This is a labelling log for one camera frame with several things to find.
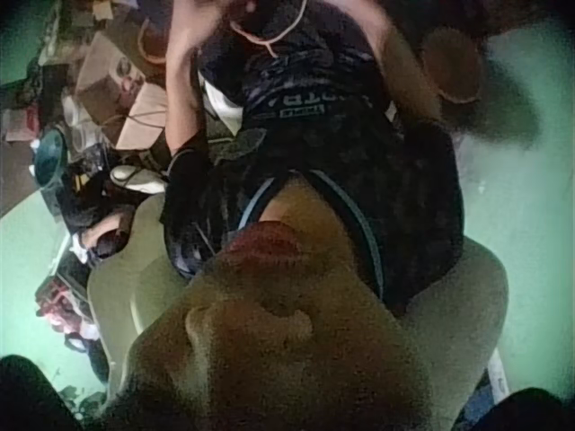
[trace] mouth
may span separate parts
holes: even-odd
[[[281,222],[261,222],[243,229],[221,256],[228,263],[256,267],[294,264],[305,259],[296,231]]]

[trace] nose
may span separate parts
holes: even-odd
[[[278,354],[301,347],[313,335],[313,325],[306,313],[296,310],[288,316],[277,316],[259,303],[245,299],[192,309],[185,325],[188,337],[196,345],[213,339],[231,340],[235,344],[256,342]]]

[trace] neck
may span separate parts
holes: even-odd
[[[302,234],[311,250],[329,252],[357,269],[351,239],[345,226],[322,197],[302,178],[287,182],[271,200],[260,221],[279,221]]]

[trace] person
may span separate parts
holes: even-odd
[[[243,98],[242,130],[212,162],[196,69],[230,21],[258,39],[242,42],[240,69],[210,71],[237,76]],[[436,356],[453,355],[449,319],[464,307],[432,310],[443,315],[420,325],[419,345],[405,322],[462,259],[463,205],[440,102],[385,9],[173,0],[166,90],[164,238],[190,284],[136,340],[93,426],[431,428],[421,346],[434,337]],[[401,133],[385,116],[390,99]],[[504,308],[469,354],[484,361],[477,379]],[[443,371],[436,382],[451,381]]]

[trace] cardboard box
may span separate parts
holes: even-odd
[[[117,149],[147,149],[162,131],[160,127],[152,128],[156,131],[155,137],[151,134],[137,144],[128,132],[123,133],[137,95],[127,97],[122,86],[125,88],[126,82],[143,83],[147,78],[164,72],[161,67],[146,62],[139,54],[137,34],[138,27],[127,22],[97,32],[75,87],[75,96]]]

